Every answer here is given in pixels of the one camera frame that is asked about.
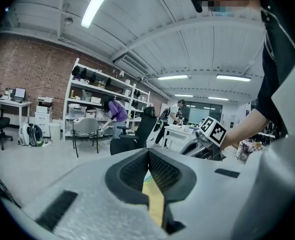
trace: printer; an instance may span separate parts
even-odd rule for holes
[[[36,112],[51,114],[53,110],[53,98],[50,97],[38,97],[38,105],[36,106]]]

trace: black rubber pad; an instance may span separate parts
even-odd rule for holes
[[[78,194],[72,191],[63,191],[47,208],[39,218],[35,220],[37,224],[52,232],[60,219],[70,208]]]
[[[215,173],[222,174],[228,177],[237,178],[239,177],[240,173],[232,170],[225,170],[225,169],[216,169]]]

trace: purple shirt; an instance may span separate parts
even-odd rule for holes
[[[108,103],[109,110],[112,115],[115,116],[117,122],[122,122],[128,119],[128,113],[125,107],[116,101],[110,101]]]

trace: white drawer cabinet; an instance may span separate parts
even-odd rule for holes
[[[53,112],[50,114],[35,112],[35,124],[41,128],[43,137],[50,137],[49,124],[52,123],[52,121]]]

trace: brick wall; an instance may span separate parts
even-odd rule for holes
[[[35,38],[18,35],[0,35],[0,91],[5,88],[20,87],[31,95],[32,111],[36,111],[38,96],[53,97],[53,118],[60,119],[63,115],[65,94],[75,60],[80,63],[102,70],[114,76],[111,66],[79,51],[45,42]],[[138,88],[151,92],[150,102],[159,113],[161,103],[167,100],[146,86],[139,84]],[[17,114],[15,109],[7,108],[7,113]]]

